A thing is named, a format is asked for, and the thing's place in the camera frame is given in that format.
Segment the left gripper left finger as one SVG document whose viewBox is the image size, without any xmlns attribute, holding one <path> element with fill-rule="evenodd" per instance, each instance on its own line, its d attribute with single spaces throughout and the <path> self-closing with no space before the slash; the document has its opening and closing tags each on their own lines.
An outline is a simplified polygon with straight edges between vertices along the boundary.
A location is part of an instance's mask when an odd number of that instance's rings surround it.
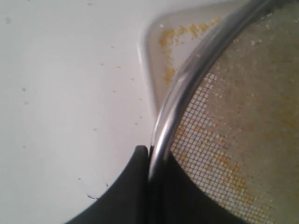
<svg viewBox="0 0 299 224">
<path fill-rule="evenodd" d="M 149 154 L 136 146 L 132 157 L 117 180 L 86 210 L 69 224 L 144 224 Z"/>
</svg>

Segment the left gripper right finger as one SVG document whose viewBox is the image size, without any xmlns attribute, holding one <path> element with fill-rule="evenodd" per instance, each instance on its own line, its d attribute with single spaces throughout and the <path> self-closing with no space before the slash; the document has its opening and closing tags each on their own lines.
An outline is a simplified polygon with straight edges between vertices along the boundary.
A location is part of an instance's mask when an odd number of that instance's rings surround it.
<svg viewBox="0 0 299 224">
<path fill-rule="evenodd" d="M 173 154 L 148 180 L 147 222 L 149 224 L 244 224 L 209 198 L 188 177 Z"/>
</svg>

